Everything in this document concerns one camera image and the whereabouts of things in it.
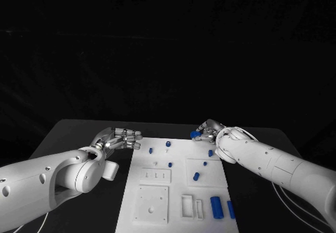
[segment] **dark wall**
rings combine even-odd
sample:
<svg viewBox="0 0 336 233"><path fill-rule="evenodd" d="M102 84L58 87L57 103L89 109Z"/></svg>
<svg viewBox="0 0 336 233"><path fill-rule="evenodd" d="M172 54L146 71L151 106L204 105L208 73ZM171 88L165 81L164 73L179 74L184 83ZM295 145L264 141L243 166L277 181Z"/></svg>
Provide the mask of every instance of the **dark wall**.
<svg viewBox="0 0 336 233"><path fill-rule="evenodd" d="M181 124L213 118L282 129L316 163L318 154L325 159L335 151L332 3L9 4L0 24L5 163L29 158L65 118Z"/></svg>

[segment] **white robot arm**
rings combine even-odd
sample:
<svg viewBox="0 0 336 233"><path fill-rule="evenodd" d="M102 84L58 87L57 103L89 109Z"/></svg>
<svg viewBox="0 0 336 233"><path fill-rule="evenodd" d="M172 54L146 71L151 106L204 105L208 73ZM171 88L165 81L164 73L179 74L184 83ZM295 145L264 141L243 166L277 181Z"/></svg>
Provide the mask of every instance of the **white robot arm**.
<svg viewBox="0 0 336 233"><path fill-rule="evenodd" d="M67 200L89 193L102 177L110 181L119 164L115 149L140 149L142 132L107 128L91 146L0 168L0 233L25 225Z"/></svg>
<svg viewBox="0 0 336 233"><path fill-rule="evenodd" d="M217 143L215 153L302 197L322 213L336 232L336 172L254 140L240 127L208 120L194 141Z"/></svg>

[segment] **cable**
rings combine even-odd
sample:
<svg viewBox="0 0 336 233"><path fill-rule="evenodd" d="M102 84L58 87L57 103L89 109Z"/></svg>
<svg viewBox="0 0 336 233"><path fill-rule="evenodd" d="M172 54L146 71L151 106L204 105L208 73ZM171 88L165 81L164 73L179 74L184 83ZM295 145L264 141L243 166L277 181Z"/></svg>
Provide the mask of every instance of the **cable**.
<svg viewBox="0 0 336 233"><path fill-rule="evenodd" d="M276 190L277 195L279 195L279 191L277 191L277 189L276 189L275 183L272 183L272 184L273 184L275 190ZM279 198L280 198L283 204L286 205L286 202L285 202L283 198L280 197L280 195L279 195ZM290 209L290 207L289 207L288 205L286 205L286 207L288 207L288 209L292 211L292 213L296 215L296 213L293 212L293 210ZM325 233L325 232L321 231L316 227L314 227L298 215L296 215L296 217L298 217L312 228L315 228L321 233Z"/></svg>
<svg viewBox="0 0 336 233"><path fill-rule="evenodd" d="M50 212L48 212L48 214L50 214ZM47 221L47 218L48 218L48 214L47 214L47 217L45 217L45 221ZM42 227L44 227L45 221L44 221L44 223L42 223L41 229L42 229ZM21 229L24 226L25 226L25 225L22 225L22 226L16 229L16 231L15 231L14 233L16 233L16 232L19 231L19 229ZM40 229L38 233L41 233L41 229Z"/></svg>
<svg viewBox="0 0 336 233"><path fill-rule="evenodd" d="M289 196L288 196L288 194L286 194L286 191L285 191L285 189L283 189L282 186L280 186L280 189L282 189L282 191L283 191L286 197L289 198ZM289 198L289 200L292 201L292 203L293 203L311 216L314 216L321 222L324 222L324 223L331 227L331 225L328 224L328 222L325 222L322 219L319 219L306 209L303 209L303 207L299 206L299 204L298 204L290 198Z"/></svg>

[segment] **small blue object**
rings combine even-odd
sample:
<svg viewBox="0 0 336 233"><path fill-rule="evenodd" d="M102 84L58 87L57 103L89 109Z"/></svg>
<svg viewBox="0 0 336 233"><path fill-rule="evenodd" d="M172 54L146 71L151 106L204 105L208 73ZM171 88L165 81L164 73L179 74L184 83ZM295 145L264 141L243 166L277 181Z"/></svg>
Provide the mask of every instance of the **small blue object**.
<svg viewBox="0 0 336 233"><path fill-rule="evenodd" d="M236 212L234 212L234 206L233 206L233 202L228 201L228 207L230 207L230 216L231 216L231 219L236 219Z"/></svg>
<svg viewBox="0 0 336 233"><path fill-rule="evenodd" d="M213 197L211 198L213 202L213 214L215 219L223 219L224 218L224 213L223 213L223 203L220 197Z"/></svg>
<svg viewBox="0 0 336 233"><path fill-rule="evenodd" d="M202 133L198 132L198 131L192 131L192 132L191 132L191 138L195 138L195 137L198 137L198 136L201 136L201 135L202 135Z"/></svg>
<svg viewBox="0 0 336 233"><path fill-rule="evenodd" d="M200 178L200 173L197 172L194 176L194 180L198 181L198 178Z"/></svg>

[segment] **black table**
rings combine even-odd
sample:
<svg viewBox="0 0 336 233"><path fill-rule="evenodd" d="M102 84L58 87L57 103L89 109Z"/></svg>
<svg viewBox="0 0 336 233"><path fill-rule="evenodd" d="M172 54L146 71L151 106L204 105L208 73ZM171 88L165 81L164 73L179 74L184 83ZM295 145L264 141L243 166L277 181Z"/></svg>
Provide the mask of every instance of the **black table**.
<svg viewBox="0 0 336 233"><path fill-rule="evenodd" d="M133 129L145 137L191 139L200 125L136 123L96 120L61 120L44 139L31 159L90 146L96 134L107 127ZM283 131L243 127L266 144L301 157ZM116 232L133 150L117 150L109 160L119 163L116 180L100 180L93 191L68 200L48 214L41 233ZM240 233L318 232L292 214L276 194L272 182L239 164L223 161ZM332 230L293 209L299 216L326 233ZM37 233L45 216L29 222L21 233Z"/></svg>

